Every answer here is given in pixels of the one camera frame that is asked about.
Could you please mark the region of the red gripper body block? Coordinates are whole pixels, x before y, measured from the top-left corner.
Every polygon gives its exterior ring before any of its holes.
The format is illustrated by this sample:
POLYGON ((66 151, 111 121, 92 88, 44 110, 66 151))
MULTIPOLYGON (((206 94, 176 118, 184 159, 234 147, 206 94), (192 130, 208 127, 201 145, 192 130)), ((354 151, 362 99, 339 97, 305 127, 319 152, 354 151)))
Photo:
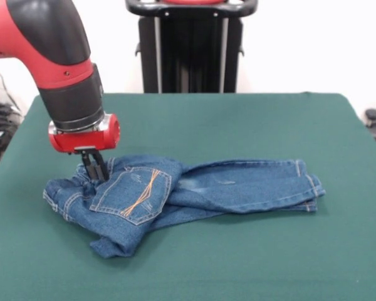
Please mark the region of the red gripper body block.
POLYGON ((99 123, 79 132, 62 132, 53 121, 48 126, 51 145, 63 153, 76 153, 82 149, 115 149, 120 141, 120 133, 120 123, 115 114, 105 114, 99 123))

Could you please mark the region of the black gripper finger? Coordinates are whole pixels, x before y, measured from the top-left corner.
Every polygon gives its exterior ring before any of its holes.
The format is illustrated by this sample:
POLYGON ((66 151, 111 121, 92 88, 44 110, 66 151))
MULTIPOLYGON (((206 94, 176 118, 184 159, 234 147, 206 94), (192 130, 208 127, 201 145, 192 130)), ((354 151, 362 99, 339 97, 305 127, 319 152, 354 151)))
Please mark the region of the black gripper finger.
POLYGON ((95 170, 95 166, 91 163, 90 155, 86 152, 81 152, 81 159, 83 162, 83 165, 85 167, 85 170, 91 180, 97 179, 97 174, 95 170))
POLYGON ((94 150, 92 156, 96 162, 93 166, 92 178, 99 181, 107 181, 109 179, 109 173, 102 155, 98 150, 94 150))

